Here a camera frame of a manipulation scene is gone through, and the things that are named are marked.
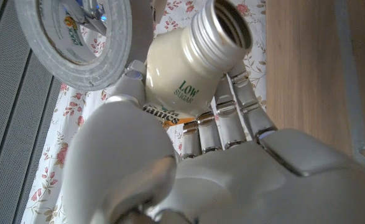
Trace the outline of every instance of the bottle neck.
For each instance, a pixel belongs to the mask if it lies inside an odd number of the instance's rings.
[[[207,69],[227,72],[242,60],[252,46],[252,36],[246,21],[227,0],[208,1],[193,16],[185,34],[191,58]]]

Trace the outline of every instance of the bottle label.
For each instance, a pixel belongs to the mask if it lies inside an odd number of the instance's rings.
[[[197,95],[198,93],[199,89],[188,85],[186,80],[184,80],[181,83],[180,87],[174,91],[174,95],[178,96],[178,98],[187,103],[191,103],[195,95]]]
[[[159,107],[154,105],[145,105],[143,110],[146,113],[150,113],[151,115],[155,116],[162,123],[164,128],[177,124],[187,123],[195,119],[185,114],[176,113],[175,111],[169,111],[163,106],[161,106],[160,109]]]

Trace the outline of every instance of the wooden table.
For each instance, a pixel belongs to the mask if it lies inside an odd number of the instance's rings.
[[[352,156],[335,1],[266,4],[268,114]],[[346,4],[365,124],[365,1]]]

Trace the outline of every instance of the duct tape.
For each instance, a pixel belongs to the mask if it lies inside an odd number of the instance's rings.
[[[59,0],[16,1],[22,30],[41,63],[61,82],[87,91],[115,84],[133,60],[144,62],[153,39],[149,1],[104,0],[103,7],[106,44],[96,57]]]

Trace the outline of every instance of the floral fabric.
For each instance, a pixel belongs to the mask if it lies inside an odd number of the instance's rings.
[[[188,26],[193,15],[204,6],[205,2],[205,0],[169,0],[161,23],[154,24],[155,36]],[[232,2],[237,5],[252,31],[254,45],[244,61],[257,98],[266,109],[266,2],[264,0],[232,0]],[[91,51],[99,55],[106,44],[106,38],[86,28],[82,28],[81,33]],[[61,85],[21,223],[68,223],[67,211],[63,206],[62,170],[69,143],[79,127],[84,125],[92,112],[105,102],[112,90],[113,87],[88,92],[76,90],[66,84]],[[168,128],[167,133],[175,150],[181,153],[182,125]]]

